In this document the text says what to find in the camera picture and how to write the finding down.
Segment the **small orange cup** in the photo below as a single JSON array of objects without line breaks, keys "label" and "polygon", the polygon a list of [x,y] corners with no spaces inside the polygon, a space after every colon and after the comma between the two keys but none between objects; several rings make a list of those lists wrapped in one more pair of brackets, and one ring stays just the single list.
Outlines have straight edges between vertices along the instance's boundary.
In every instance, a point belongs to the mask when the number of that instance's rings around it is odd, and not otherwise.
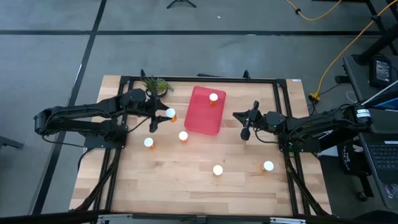
[{"label": "small orange cup", "polygon": [[178,135],[178,137],[180,138],[182,143],[186,143],[188,142],[188,133],[186,131],[182,131],[180,132],[180,134]]},{"label": "small orange cup", "polygon": [[218,100],[218,96],[216,93],[210,94],[210,105],[214,106],[216,105],[216,101]]},{"label": "small orange cup", "polygon": [[166,117],[171,118],[170,122],[176,122],[177,116],[175,115],[175,109],[169,108],[166,110]]},{"label": "small orange cup", "polygon": [[155,148],[155,143],[152,138],[145,138],[144,140],[144,145],[148,147],[149,149],[154,149]]},{"label": "small orange cup", "polygon": [[274,169],[274,164],[271,161],[266,161],[265,163],[261,164],[261,170],[264,172],[272,171]]}]

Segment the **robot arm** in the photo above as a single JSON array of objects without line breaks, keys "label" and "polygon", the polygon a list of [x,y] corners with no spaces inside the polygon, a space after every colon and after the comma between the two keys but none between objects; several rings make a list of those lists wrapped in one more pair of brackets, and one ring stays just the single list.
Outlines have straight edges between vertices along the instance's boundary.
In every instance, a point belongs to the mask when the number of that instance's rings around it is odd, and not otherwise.
[{"label": "robot arm", "polygon": [[[127,133],[127,130],[115,122],[115,119],[122,114],[149,117],[151,119],[149,131],[153,133],[157,130],[159,123],[171,119],[156,116],[156,111],[168,108],[158,99],[157,95],[151,95],[147,100],[144,90],[133,89],[91,105],[56,106],[43,110],[34,118],[35,132],[45,136],[59,131],[75,131],[84,136],[87,134],[100,135],[105,141],[118,141],[125,138]],[[74,120],[94,116],[111,119],[101,123]]]},{"label": "robot arm", "polygon": [[323,132],[337,129],[367,131],[372,122],[368,116],[359,116],[367,111],[359,105],[343,105],[304,118],[288,118],[275,111],[261,115],[258,107],[259,102],[255,101],[253,109],[233,113],[243,124],[241,138],[247,141],[250,138],[249,128],[253,127],[255,130],[279,135],[281,145],[289,145],[290,152],[320,152],[322,147],[319,138]]}]

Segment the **red translucent bin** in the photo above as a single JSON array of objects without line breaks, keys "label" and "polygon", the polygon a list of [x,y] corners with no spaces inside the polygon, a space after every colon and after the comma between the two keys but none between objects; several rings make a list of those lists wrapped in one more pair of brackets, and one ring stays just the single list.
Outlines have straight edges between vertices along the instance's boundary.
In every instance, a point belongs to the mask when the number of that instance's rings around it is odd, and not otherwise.
[{"label": "red translucent bin", "polygon": [[[210,105],[210,94],[216,93],[216,105]],[[220,90],[193,87],[184,126],[189,131],[215,136],[219,133],[223,118],[226,93]]]}]

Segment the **metal bracket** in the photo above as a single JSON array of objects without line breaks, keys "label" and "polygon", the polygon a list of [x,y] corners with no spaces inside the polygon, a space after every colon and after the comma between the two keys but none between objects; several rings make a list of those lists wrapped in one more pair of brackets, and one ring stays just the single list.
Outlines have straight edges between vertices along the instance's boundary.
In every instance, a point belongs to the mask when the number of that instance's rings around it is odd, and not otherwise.
[{"label": "metal bracket", "polygon": [[277,224],[305,224],[305,220],[299,220],[294,218],[273,218],[271,217],[271,223]]},{"label": "metal bracket", "polygon": [[133,214],[117,214],[117,215],[98,215],[98,221],[104,223],[105,221],[118,220],[120,218],[131,218]]},{"label": "metal bracket", "polygon": [[118,149],[124,148],[126,144],[127,134],[125,134],[119,141],[111,142],[105,141],[104,137],[99,134],[87,134],[84,146],[87,148],[110,148]]},{"label": "metal bracket", "polygon": [[197,224],[205,224],[206,223],[206,215],[197,215]]},{"label": "metal bracket", "polygon": [[282,88],[287,88],[286,79],[278,78],[276,83]]},{"label": "metal bracket", "polygon": [[378,22],[378,21],[380,21],[380,19],[381,19],[381,16],[372,16],[372,20],[374,22]]},{"label": "metal bracket", "polygon": [[124,85],[124,84],[126,84],[127,82],[130,81],[130,79],[131,79],[131,77],[129,77],[129,76],[122,76],[122,77],[120,77],[119,85]]},{"label": "metal bracket", "polygon": [[249,71],[247,71],[247,70],[244,71],[244,73],[243,73],[243,78],[245,78],[246,80],[250,80],[250,79],[251,79],[251,78],[250,78]]},{"label": "metal bracket", "polygon": [[144,77],[146,77],[146,76],[147,76],[147,75],[145,74],[144,69],[141,69],[141,71],[140,71],[141,80],[143,80]]}]

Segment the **wooden table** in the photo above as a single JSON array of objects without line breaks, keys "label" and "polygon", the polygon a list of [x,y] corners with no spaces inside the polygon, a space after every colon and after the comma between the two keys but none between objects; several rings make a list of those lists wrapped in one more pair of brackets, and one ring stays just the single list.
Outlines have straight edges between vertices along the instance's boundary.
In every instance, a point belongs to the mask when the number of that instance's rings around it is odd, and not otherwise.
[{"label": "wooden table", "polygon": [[[117,94],[120,76],[104,76],[98,101]],[[122,150],[111,210],[126,213],[173,213],[207,215],[292,215],[284,158],[275,144],[264,144],[254,133],[248,141],[240,138],[242,124],[233,112],[252,108],[260,102],[260,111],[275,111],[271,84],[264,83],[203,83],[170,82],[174,92],[168,92],[162,102],[177,112],[177,122],[159,124],[155,133],[149,132],[149,121],[130,133]],[[291,109],[295,117],[308,116],[307,104],[300,80],[287,80]],[[184,131],[190,95],[194,86],[204,86],[226,92],[221,130],[217,136],[189,133],[188,143],[182,144],[178,134]],[[143,88],[134,82],[134,88]],[[128,116],[127,125],[134,127],[143,118]],[[276,141],[265,132],[260,138]],[[156,148],[144,146],[151,137]],[[95,149],[81,162],[70,208],[79,206],[98,181],[104,149]],[[317,158],[301,153],[305,183],[327,212],[331,212]],[[274,170],[262,172],[261,164],[272,161]],[[221,165],[224,173],[212,173],[214,165]],[[104,208],[107,186],[101,206]],[[296,187],[299,211],[302,200]]]}]

